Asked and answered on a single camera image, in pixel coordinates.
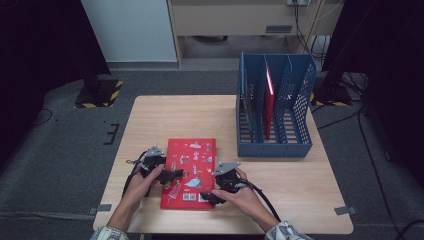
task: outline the wooden table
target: wooden table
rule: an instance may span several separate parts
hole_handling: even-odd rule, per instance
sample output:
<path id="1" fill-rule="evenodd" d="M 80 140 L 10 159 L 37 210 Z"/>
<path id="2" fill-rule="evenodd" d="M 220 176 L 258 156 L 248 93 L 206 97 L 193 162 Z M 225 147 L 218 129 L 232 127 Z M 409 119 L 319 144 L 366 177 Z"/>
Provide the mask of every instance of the wooden table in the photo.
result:
<path id="1" fill-rule="evenodd" d="M 327 154 L 308 112 L 313 146 L 303 159 L 238 158 L 236 148 L 236 96 L 140 96 L 135 100 L 101 204 L 111 211 L 98 212 L 94 228 L 106 225 L 120 201 L 132 165 L 141 152 L 157 144 L 165 153 L 169 138 L 216 138 L 217 162 L 240 161 L 240 168 L 261 188 L 282 220 L 309 234 L 349 234 L 350 216 L 337 215 L 343 207 Z M 230 203 L 214 210 L 162 210 L 157 184 L 134 214 L 129 232 L 189 234 L 262 234 L 249 217 Z"/>

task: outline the person's left hand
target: person's left hand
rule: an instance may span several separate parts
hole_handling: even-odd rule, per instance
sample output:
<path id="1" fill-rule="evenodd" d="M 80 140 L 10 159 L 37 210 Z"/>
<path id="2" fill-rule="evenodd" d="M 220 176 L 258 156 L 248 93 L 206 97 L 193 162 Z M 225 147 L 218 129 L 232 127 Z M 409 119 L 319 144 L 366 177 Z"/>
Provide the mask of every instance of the person's left hand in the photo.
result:
<path id="1" fill-rule="evenodd" d="M 139 172 L 140 167 L 136 169 L 136 174 L 131 179 L 131 182 L 128 185 L 128 188 L 122 197 L 122 202 L 127 202 L 133 209 L 136 211 L 140 206 L 140 201 L 146 195 L 149 187 L 153 186 L 156 183 L 155 178 L 159 176 L 159 174 L 163 170 L 163 164 L 159 165 L 146 177 L 143 178 L 141 173 Z"/>

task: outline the gray carpet floor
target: gray carpet floor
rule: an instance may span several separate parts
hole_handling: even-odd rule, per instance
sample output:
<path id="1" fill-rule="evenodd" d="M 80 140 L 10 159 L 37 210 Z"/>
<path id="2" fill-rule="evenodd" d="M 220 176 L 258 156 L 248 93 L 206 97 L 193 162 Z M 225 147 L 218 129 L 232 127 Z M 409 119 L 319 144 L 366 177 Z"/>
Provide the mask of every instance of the gray carpet floor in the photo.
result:
<path id="1" fill-rule="evenodd" d="M 75 81 L 48 93 L 44 108 L 12 162 L 0 178 L 0 239 L 88 239 L 135 98 L 139 95 L 236 94 L 237 71 L 116 71 L 121 91 L 112 107 L 74 108 L 82 88 Z M 352 106 L 325 106 L 313 113 L 317 126 L 352 115 Z M 119 124 L 115 141 L 108 132 Z M 388 162 L 374 128 L 364 115 L 361 124 L 393 219 L 402 229 L 424 219 L 424 189 L 402 163 Z M 315 239 L 395 239 L 376 174 L 360 133 L 357 117 L 320 130 L 325 149 L 351 215 L 349 235 L 311 235 Z M 77 220 L 17 215 L 73 214 Z M 139 239 L 131 234 L 131 239 Z M 190 235 L 154 235 L 151 239 L 198 239 Z M 204 239 L 262 239 L 263 236 L 202 236 Z M 404 239 L 424 239 L 424 227 L 412 227 Z"/>

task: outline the power outlet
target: power outlet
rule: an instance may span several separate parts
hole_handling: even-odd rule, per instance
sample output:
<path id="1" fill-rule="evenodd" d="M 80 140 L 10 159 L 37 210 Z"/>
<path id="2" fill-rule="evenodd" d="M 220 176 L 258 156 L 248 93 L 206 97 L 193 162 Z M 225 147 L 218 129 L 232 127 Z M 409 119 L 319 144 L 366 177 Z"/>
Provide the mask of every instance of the power outlet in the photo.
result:
<path id="1" fill-rule="evenodd" d="M 311 0 L 287 0 L 287 5 L 293 6 L 294 2 L 297 2 L 298 6 L 309 6 Z"/>

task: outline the hand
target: hand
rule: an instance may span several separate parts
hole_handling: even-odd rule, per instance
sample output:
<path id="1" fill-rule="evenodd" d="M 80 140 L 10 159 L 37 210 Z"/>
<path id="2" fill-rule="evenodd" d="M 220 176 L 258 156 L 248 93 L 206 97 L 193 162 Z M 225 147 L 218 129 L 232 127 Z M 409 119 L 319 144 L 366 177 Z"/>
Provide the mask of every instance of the hand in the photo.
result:
<path id="1" fill-rule="evenodd" d="M 112 217 L 110 217 L 107 226 L 119 229 L 122 232 L 128 230 L 132 215 L 139 208 L 140 201 L 146 195 L 149 187 L 155 183 L 155 178 L 162 172 L 163 165 L 156 167 L 146 178 L 141 176 L 141 173 L 138 172 L 139 170 L 137 168 L 137 173 L 128 184 L 127 191 L 113 212 Z"/>
<path id="2" fill-rule="evenodd" d="M 247 180 L 246 173 L 235 169 L 240 178 Z M 256 193 L 249 187 L 242 187 L 237 193 L 213 190 L 213 194 L 237 206 L 244 214 L 251 217 L 264 232 L 278 224 L 278 220 L 265 208 Z"/>

